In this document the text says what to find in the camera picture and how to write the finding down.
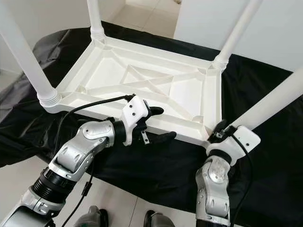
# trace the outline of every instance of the black fabric sheet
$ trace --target black fabric sheet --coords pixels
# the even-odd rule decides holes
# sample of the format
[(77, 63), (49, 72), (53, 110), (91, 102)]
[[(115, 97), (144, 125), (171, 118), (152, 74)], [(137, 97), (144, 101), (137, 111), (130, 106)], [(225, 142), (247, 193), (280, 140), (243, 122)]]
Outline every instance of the black fabric sheet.
[[(213, 60), (218, 54), (217, 50), (105, 22), (103, 25), (110, 37), (205, 60)], [(59, 84), (89, 43), (89, 29), (80, 28), (54, 33), (36, 44), (34, 53), (52, 86)], [(232, 122), (290, 74), (232, 55), (222, 74), (223, 118)], [(47, 113), (24, 75), (2, 91), (0, 166), (33, 155), (51, 158), (57, 127), (64, 114)], [(79, 126), (89, 120), (76, 114), (70, 116), (63, 125), (60, 144), (73, 137)], [(303, 226), (302, 97), (254, 131), (261, 137), (261, 144), (250, 153), (255, 179), (237, 223), (251, 227)], [(147, 201), (195, 212), (195, 172), (205, 158), (202, 147), (178, 140), (148, 148), (116, 144), (96, 157), (95, 176)], [(247, 186), (249, 171), (245, 158), (230, 171), (228, 193), (232, 214)]]

